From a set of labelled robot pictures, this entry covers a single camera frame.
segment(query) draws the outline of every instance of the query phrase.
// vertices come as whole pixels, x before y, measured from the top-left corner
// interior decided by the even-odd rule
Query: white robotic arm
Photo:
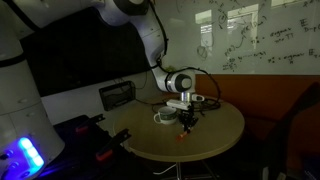
[[[77,11],[95,7],[112,26],[131,22],[143,41],[159,89],[181,93],[183,103],[192,101],[193,71],[167,73],[157,63],[163,56],[166,39],[149,3],[148,0],[0,1],[0,156],[3,157],[0,179],[32,179],[63,150],[64,143],[47,118],[19,40]]]

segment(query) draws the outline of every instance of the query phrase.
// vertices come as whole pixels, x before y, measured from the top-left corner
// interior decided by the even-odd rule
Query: wooden table
[[[168,97],[145,101],[157,103],[163,99]],[[173,125],[157,124],[153,120],[154,114],[152,106],[136,102],[123,112],[114,129],[116,133],[129,129],[132,137],[128,139],[128,145],[133,153],[163,162],[196,161],[218,155],[238,142],[245,124],[237,108],[228,102],[221,102],[219,109],[205,111],[204,116],[195,112],[199,120],[193,131],[182,142],[177,142],[176,137],[183,132],[182,125],[179,122]]]

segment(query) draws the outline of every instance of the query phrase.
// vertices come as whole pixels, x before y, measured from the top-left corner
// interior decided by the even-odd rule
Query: whiteboard
[[[164,67],[320,74],[320,0],[158,0]]]

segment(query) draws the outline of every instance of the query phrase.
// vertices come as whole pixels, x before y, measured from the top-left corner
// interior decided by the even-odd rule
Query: glowing blue light
[[[34,158],[34,157],[39,155],[38,151],[34,147],[27,149],[27,153],[32,158]]]
[[[37,172],[44,164],[44,161],[39,152],[28,138],[21,138],[19,140],[19,144],[26,160],[29,162],[30,171]]]
[[[44,164],[43,159],[40,156],[34,157],[32,160],[37,166],[41,167]]]
[[[21,138],[20,139],[20,144],[22,145],[22,147],[24,149],[29,149],[29,148],[33,147],[31,141],[29,139],[27,139],[27,138]]]

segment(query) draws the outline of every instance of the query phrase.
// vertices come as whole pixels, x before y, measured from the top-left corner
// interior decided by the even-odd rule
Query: cup
[[[177,121],[177,109],[169,106],[162,107],[153,116],[153,119],[158,124],[174,124]]]

